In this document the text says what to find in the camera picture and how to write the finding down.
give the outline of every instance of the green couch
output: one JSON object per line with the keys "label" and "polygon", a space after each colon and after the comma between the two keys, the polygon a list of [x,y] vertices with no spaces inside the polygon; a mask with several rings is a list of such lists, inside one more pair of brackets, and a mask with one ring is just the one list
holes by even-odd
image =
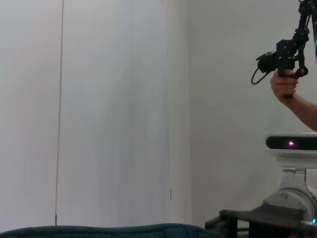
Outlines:
{"label": "green couch", "polygon": [[0,234],[0,238],[220,238],[217,233],[182,224],[128,228],[35,227]]}

